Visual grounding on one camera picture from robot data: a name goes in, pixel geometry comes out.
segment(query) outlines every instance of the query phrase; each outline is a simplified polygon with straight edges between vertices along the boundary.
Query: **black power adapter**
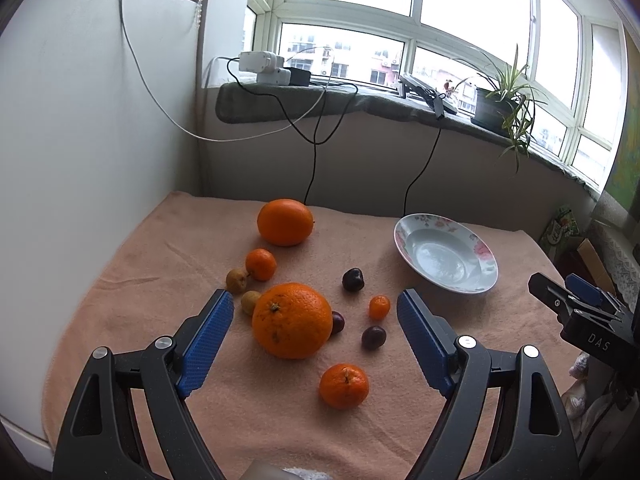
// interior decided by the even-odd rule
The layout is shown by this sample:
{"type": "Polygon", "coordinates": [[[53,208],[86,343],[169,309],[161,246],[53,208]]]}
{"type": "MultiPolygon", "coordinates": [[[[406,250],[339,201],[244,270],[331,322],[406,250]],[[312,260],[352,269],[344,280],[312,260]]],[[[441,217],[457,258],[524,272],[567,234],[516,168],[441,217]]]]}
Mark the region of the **black power adapter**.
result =
{"type": "Polygon", "coordinates": [[[289,86],[309,86],[311,84],[311,72],[287,66],[287,70],[291,72],[291,80],[289,86]]]}

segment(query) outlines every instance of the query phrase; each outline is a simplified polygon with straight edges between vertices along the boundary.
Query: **potted plant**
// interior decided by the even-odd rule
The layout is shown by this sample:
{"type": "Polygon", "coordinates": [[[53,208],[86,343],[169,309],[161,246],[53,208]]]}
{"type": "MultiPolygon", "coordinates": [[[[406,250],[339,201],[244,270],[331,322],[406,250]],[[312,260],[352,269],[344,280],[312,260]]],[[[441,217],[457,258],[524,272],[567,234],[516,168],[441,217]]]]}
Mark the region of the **potted plant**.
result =
{"type": "MultiPolygon", "coordinates": [[[[511,145],[500,156],[513,150],[516,158],[516,173],[518,173],[520,155],[529,156],[531,134],[536,120],[537,101],[534,92],[537,90],[529,83],[518,81],[528,65],[524,64],[520,69],[517,68],[517,45],[513,65],[508,66],[505,63],[503,70],[484,52],[483,54],[493,66],[495,78],[483,73],[474,65],[472,67],[478,70],[478,75],[485,79],[493,90],[476,88],[476,114],[471,122],[511,141],[511,145]]],[[[456,87],[468,79],[463,79],[456,87]]]]}

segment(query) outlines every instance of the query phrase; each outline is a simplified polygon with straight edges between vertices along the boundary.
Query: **white device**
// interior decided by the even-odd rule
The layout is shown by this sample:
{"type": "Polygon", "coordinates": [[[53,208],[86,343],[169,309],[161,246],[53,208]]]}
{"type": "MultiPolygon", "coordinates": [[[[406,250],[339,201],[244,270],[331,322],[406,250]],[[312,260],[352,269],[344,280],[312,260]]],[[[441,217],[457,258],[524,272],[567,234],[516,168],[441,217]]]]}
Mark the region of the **white device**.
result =
{"type": "Polygon", "coordinates": [[[288,86],[291,72],[284,68],[284,58],[274,52],[241,52],[240,72],[257,74],[255,81],[266,85],[288,86]]]}

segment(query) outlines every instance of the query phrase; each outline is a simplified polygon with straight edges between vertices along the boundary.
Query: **orange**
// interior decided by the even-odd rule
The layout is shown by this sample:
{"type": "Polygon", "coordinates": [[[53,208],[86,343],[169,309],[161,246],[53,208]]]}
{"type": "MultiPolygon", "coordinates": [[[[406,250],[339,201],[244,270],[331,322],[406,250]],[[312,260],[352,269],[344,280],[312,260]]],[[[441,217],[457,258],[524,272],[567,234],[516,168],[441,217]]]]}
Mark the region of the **orange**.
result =
{"type": "Polygon", "coordinates": [[[391,301],[386,296],[374,296],[369,301],[369,317],[376,321],[385,319],[391,310],[391,301]]]}
{"type": "Polygon", "coordinates": [[[254,249],[247,254],[244,266],[254,280],[266,282],[273,277],[278,264],[267,249],[254,249]]]}
{"type": "Polygon", "coordinates": [[[369,395],[369,379],[355,365],[339,364],[329,368],[320,379],[320,396],[336,410],[361,405],[369,395]]]}
{"type": "Polygon", "coordinates": [[[273,245],[298,245],[313,229],[314,216],[306,205],[297,200],[274,200],[262,206],[258,213],[260,236],[273,245]]]}
{"type": "Polygon", "coordinates": [[[256,302],[252,318],[256,341],[283,359],[315,354],[329,339],[333,326],[327,300],[301,283],[271,287],[256,302]]]}

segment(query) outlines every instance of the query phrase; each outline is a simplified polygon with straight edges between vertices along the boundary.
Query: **spider plant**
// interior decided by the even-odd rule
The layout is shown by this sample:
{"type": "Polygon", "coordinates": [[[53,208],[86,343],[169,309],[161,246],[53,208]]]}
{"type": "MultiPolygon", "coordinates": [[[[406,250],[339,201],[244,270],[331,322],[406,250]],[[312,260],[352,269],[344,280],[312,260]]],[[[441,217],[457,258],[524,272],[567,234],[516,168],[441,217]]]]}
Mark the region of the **spider plant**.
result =
{"type": "MultiPolygon", "coordinates": [[[[464,61],[464,63],[468,64],[471,68],[475,69],[478,75],[487,81],[491,88],[494,90],[487,94],[488,98],[497,97],[496,101],[510,101],[516,98],[518,95],[523,94],[525,92],[533,94],[535,89],[529,83],[519,83],[518,78],[525,72],[527,68],[529,68],[528,64],[524,64],[520,69],[518,69],[518,45],[516,44],[516,54],[513,58],[513,64],[509,66],[508,64],[504,64],[504,68],[500,69],[495,63],[494,60],[491,59],[486,53],[480,50],[480,53],[485,56],[491,66],[493,67],[493,72],[495,73],[495,77],[488,76],[482,69],[478,68],[471,62],[468,62],[463,59],[456,58],[456,61],[464,61]]],[[[460,81],[454,91],[458,89],[462,83],[466,82],[468,79],[471,79],[475,76],[470,76],[464,78],[460,81]]]]}
{"type": "MultiPolygon", "coordinates": [[[[511,145],[506,148],[500,156],[513,150],[516,158],[516,173],[518,173],[520,169],[520,155],[529,156],[532,130],[534,122],[536,121],[536,104],[542,104],[542,102],[537,101],[535,98],[534,94],[538,92],[538,90],[533,88],[530,83],[521,83],[519,81],[529,65],[525,63],[522,67],[518,68],[518,45],[516,45],[513,64],[509,66],[505,63],[503,69],[498,67],[487,54],[482,51],[480,52],[488,59],[495,76],[488,76],[477,66],[468,61],[465,62],[476,69],[478,75],[491,85],[493,90],[486,95],[485,99],[493,98],[492,100],[496,102],[507,102],[511,107],[512,113],[505,117],[502,123],[502,129],[508,133],[511,145]]],[[[468,79],[468,77],[463,79],[456,85],[455,89],[468,79]]]]}
{"type": "Polygon", "coordinates": [[[527,97],[524,94],[519,94],[515,99],[515,105],[513,101],[510,102],[513,114],[505,118],[502,125],[503,129],[509,134],[511,145],[508,146],[500,156],[513,150],[516,158],[517,174],[520,169],[520,155],[526,155],[527,158],[529,157],[532,129],[536,121],[536,100],[535,97],[527,97]]]}

